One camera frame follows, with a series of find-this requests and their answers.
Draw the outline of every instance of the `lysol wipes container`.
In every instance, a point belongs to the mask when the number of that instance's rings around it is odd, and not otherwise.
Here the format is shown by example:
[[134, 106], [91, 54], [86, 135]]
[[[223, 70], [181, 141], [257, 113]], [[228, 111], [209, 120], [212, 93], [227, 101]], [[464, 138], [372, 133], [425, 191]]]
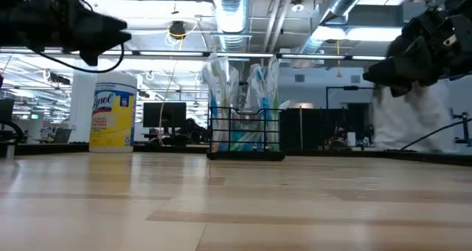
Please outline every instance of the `lysol wipes container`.
[[137, 79], [123, 73], [98, 75], [91, 114], [91, 152], [133, 151]]

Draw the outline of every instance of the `wire basket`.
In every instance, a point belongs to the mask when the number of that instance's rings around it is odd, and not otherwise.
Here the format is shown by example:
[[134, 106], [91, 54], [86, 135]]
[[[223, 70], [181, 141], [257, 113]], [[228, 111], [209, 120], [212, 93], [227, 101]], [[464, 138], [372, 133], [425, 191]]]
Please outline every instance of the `wire basket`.
[[280, 109], [209, 107], [209, 159], [283, 160]]

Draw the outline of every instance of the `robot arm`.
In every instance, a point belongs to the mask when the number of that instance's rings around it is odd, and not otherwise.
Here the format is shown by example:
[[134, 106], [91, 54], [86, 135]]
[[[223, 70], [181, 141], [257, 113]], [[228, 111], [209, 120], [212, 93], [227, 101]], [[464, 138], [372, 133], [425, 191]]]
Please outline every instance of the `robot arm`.
[[413, 18], [401, 38], [411, 44], [398, 57], [369, 68], [364, 79], [403, 93], [412, 83], [430, 86], [439, 79], [455, 80], [472, 71], [472, 0], [447, 0]]
[[35, 52], [61, 47], [80, 51], [96, 66], [98, 56], [131, 39], [127, 24], [87, 10], [80, 0], [0, 0], [0, 47], [28, 47]]

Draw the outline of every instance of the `white cloth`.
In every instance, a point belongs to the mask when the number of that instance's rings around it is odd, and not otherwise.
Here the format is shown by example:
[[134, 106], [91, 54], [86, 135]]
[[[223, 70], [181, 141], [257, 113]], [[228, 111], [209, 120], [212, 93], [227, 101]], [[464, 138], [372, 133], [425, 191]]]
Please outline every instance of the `white cloth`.
[[[414, 84], [413, 90], [402, 97], [393, 98], [388, 87], [382, 88], [381, 94], [381, 101], [373, 100], [374, 144], [381, 150], [401, 149], [452, 123], [446, 80], [425, 88]], [[441, 131], [407, 149], [454, 152], [453, 130]]]

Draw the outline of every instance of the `white column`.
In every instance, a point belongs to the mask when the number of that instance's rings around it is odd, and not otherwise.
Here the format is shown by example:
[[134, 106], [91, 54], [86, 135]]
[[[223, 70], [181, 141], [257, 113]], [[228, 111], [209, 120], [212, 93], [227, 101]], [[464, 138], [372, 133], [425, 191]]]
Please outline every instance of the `white column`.
[[44, 113], [43, 112], [31, 112], [31, 118], [29, 119], [28, 125], [28, 143], [38, 144], [41, 138], [41, 129], [44, 127]]
[[[90, 69], [82, 60], [77, 60], [75, 66]], [[94, 104], [96, 79], [97, 74], [74, 71], [69, 117], [69, 128], [72, 129], [72, 133], [69, 142], [88, 142], [90, 140], [91, 112]]]

